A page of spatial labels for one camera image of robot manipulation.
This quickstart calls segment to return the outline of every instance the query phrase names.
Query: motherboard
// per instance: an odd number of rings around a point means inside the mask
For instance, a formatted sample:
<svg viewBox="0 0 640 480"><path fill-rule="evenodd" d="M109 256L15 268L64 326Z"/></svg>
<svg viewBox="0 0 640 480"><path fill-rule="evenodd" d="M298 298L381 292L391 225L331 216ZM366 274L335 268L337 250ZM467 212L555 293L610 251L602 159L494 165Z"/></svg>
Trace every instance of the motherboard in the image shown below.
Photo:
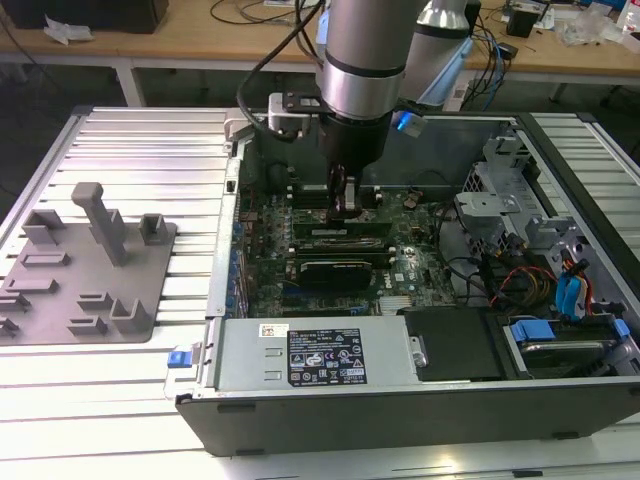
<svg viewBox="0 0 640 480"><path fill-rule="evenodd" d="M249 317L395 315L455 304L434 245L440 204L407 188L370 189L363 198L362 215L332 223L322 187L243 195Z"/></svg>

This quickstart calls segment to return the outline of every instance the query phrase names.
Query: paper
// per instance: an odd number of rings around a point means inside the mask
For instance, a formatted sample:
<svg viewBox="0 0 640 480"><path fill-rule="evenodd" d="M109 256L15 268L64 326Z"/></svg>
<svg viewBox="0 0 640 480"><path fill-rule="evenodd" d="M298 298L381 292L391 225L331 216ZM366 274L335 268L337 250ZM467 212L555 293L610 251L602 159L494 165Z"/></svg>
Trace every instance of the paper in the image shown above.
<svg viewBox="0 0 640 480"><path fill-rule="evenodd" d="M88 42L94 39L91 35L91 29L82 25L67 25L66 23L56 22L45 16L47 19L47 27L44 27L44 33L54 40L69 45L69 41Z"/></svg>

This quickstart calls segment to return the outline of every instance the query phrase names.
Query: black box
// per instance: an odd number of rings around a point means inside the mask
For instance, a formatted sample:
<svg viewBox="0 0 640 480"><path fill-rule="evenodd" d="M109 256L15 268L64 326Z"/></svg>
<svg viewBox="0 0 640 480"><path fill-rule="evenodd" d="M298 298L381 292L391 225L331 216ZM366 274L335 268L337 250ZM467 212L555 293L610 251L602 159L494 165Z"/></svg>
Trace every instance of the black box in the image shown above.
<svg viewBox="0 0 640 480"><path fill-rule="evenodd" d="M538 12L513 9L507 24L507 35L528 38L539 17Z"/></svg>
<svg viewBox="0 0 640 480"><path fill-rule="evenodd" d="M169 0L0 0L17 28L46 26L45 14L69 25L93 30L153 33Z"/></svg>

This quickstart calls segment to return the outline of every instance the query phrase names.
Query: blue latch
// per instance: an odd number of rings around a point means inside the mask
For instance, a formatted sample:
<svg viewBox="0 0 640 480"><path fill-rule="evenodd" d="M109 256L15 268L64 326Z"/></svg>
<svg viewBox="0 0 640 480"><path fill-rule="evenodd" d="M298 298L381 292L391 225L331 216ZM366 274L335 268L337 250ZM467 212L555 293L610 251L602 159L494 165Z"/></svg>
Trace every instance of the blue latch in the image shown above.
<svg viewBox="0 0 640 480"><path fill-rule="evenodd" d="M511 325L511 333L516 342L553 340L556 338L548 320L518 320Z"/></svg>
<svg viewBox="0 0 640 480"><path fill-rule="evenodd" d="M169 353L167 366L169 368L191 368L192 352L173 351Z"/></svg>
<svg viewBox="0 0 640 480"><path fill-rule="evenodd" d="M620 336L621 340L625 340L629 335L631 335L631 331L629 330L627 323L623 319L616 318L613 321L613 326L615 327L616 333L618 334L618 336Z"/></svg>

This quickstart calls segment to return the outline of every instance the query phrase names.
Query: warning label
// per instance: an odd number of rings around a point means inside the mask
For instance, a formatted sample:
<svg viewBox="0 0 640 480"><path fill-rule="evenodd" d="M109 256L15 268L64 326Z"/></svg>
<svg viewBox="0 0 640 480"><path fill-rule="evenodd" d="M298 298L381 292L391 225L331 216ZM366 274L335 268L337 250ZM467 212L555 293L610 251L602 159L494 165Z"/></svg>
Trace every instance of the warning label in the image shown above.
<svg viewBox="0 0 640 480"><path fill-rule="evenodd" d="M288 380L293 387L367 383L360 329L290 330Z"/></svg>

